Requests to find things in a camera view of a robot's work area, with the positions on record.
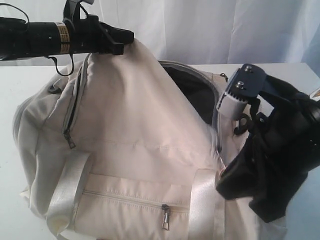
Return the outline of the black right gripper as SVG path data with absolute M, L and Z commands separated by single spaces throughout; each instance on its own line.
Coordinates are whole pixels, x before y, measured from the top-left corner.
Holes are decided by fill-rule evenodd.
M 257 97 L 273 110 L 255 116 L 251 146 L 221 173 L 216 190 L 225 200 L 253 197 L 249 207 L 270 223 L 286 215 L 307 172 L 320 165 L 320 101 L 268 74 Z

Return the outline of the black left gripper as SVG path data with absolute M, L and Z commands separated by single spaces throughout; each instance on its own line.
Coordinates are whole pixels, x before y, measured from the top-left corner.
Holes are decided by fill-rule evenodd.
M 70 39 L 70 54 L 100 53 L 114 56 L 124 54 L 124 44 L 134 42 L 134 33 L 99 21 L 97 16 L 76 20 L 66 19 Z M 116 42 L 111 44 L 110 37 Z

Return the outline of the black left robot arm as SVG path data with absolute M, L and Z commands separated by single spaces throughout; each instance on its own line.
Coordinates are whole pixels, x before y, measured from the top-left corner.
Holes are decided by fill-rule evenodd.
M 134 33 L 99 21 L 96 15 L 63 22 L 0 19 L 0 59 L 11 61 L 53 55 L 100 53 L 122 55 Z

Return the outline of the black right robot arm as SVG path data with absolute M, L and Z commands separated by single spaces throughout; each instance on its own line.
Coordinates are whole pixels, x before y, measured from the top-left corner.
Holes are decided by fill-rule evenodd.
M 249 135 L 220 174 L 216 190 L 226 200 L 250 197 L 264 222 L 282 218 L 293 196 L 320 165 L 320 103 L 291 84 L 267 75 L 259 95 L 273 106 L 269 116 L 250 107 Z

